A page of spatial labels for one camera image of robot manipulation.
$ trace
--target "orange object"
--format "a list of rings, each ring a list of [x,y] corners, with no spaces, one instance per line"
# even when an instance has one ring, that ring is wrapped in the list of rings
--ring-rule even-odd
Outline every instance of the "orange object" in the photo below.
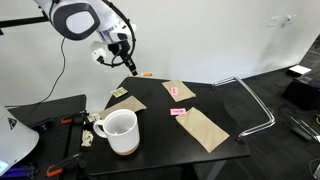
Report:
[[[61,169],[58,169],[58,170],[56,170],[56,171],[50,172],[50,169],[51,169],[52,167],[53,167],[53,166],[50,166],[50,167],[48,168],[48,170],[47,170],[47,176],[48,176],[48,177],[52,177],[52,176],[55,176],[55,175],[60,174],[60,173],[63,172],[63,169],[62,169],[62,168],[61,168]]]
[[[138,75],[136,75],[136,76],[146,76],[146,77],[150,77],[150,76],[152,76],[152,73],[138,74]]]
[[[151,73],[146,73],[146,74],[138,74],[138,76],[152,76],[152,74]]]
[[[69,124],[72,123],[72,119],[61,119],[61,124]]]

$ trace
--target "pink sticky note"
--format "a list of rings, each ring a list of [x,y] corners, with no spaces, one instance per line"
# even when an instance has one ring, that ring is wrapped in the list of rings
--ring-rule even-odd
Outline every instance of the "pink sticky note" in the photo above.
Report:
[[[171,88],[171,93],[170,93],[172,96],[178,96],[179,95],[179,91],[178,91],[178,88],[176,87],[172,87]]]
[[[186,115],[187,111],[185,108],[181,108],[181,109],[170,109],[170,114],[172,116],[176,116],[176,115]]]

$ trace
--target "metal rod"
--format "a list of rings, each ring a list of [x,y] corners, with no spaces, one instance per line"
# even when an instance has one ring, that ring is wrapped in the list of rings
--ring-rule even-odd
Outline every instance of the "metal rod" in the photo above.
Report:
[[[272,115],[272,113],[267,108],[267,106],[264,105],[262,100],[241,79],[239,79],[237,77],[232,77],[232,78],[228,78],[228,79],[225,79],[225,80],[222,80],[222,81],[218,81],[218,82],[214,83],[212,86],[213,87],[217,87],[217,86],[220,86],[220,85],[223,85],[223,84],[227,84],[227,83],[230,83],[230,82],[233,82],[233,81],[238,81],[251,94],[251,96],[257,101],[257,103],[260,105],[260,107],[263,109],[263,111],[266,113],[266,115],[269,118],[268,122],[260,124],[258,126],[255,126],[253,128],[250,128],[250,129],[247,129],[247,130],[243,131],[237,138],[237,141],[240,142],[244,136],[247,136],[249,134],[252,134],[252,133],[261,131],[263,129],[266,129],[268,127],[271,127],[272,125],[275,124],[276,121],[275,121],[275,118]]]
[[[0,35],[4,34],[3,31],[1,30],[1,28],[42,23],[42,22],[46,22],[46,21],[49,21],[46,16],[25,18],[25,19],[15,19],[15,20],[8,20],[8,21],[0,21]]]
[[[319,134],[313,130],[307,123],[305,123],[304,121],[300,120],[302,122],[303,125],[305,125],[310,131],[312,131],[312,133],[316,136],[319,136]]]
[[[313,139],[315,139],[317,142],[319,142],[319,140],[314,136],[314,134],[312,134],[309,130],[307,130],[301,123],[299,123],[296,119],[294,119],[291,116],[291,119],[296,122],[306,133],[308,133]]]

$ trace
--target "paper bag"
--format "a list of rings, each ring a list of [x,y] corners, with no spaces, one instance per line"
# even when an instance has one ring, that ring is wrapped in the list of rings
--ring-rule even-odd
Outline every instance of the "paper bag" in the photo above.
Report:
[[[187,112],[187,115],[176,116],[176,120],[208,153],[229,137],[229,134],[194,107]]]
[[[169,92],[169,94],[175,102],[196,97],[196,94],[194,94],[186,85],[184,85],[182,81],[168,81],[162,83],[162,85],[167,89],[167,91]],[[179,93],[177,95],[172,95],[171,88],[176,88],[179,91]]]
[[[110,113],[119,109],[129,109],[133,112],[137,112],[142,109],[147,109],[147,107],[142,104],[138,99],[134,96],[130,96],[124,101],[121,101],[118,104],[111,106],[110,108],[98,113],[101,119],[105,119]]]

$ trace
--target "black table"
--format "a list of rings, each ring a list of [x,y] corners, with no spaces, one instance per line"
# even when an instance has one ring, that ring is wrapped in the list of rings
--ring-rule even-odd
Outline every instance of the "black table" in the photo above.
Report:
[[[30,126],[46,118],[61,117],[83,111],[86,109],[86,99],[85,95],[79,95],[41,103],[40,105],[10,109],[9,111],[19,121]],[[17,165],[25,165],[29,161],[36,161],[39,173],[34,179],[45,179],[49,165],[53,165],[67,156],[79,153],[82,128],[82,125],[61,125],[57,122],[52,130],[50,129],[43,134],[40,133],[40,139],[35,149]],[[77,168],[67,169],[63,174],[48,179],[76,179],[77,171]]]
[[[162,82],[166,80],[128,77],[119,87],[128,94],[116,99],[112,97],[106,108],[135,96],[147,106],[137,112],[140,130],[140,145],[127,157],[115,154],[107,139],[94,134],[92,147],[84,153],[87,172],[92,176],[106,175],[150,168],[179,166],[216,161],[208,177],[216,177],[228,159],[248,157],[249,147],[244,141],[235,141],[239,133],[237,122],[224,107],[220,92],[211,90],[211,84],[184,82],[197,97],[176,103]],[[171,108],[195,107],[225,130],[230,137],[211,153],[208,153],[176,120],[170,115]]]

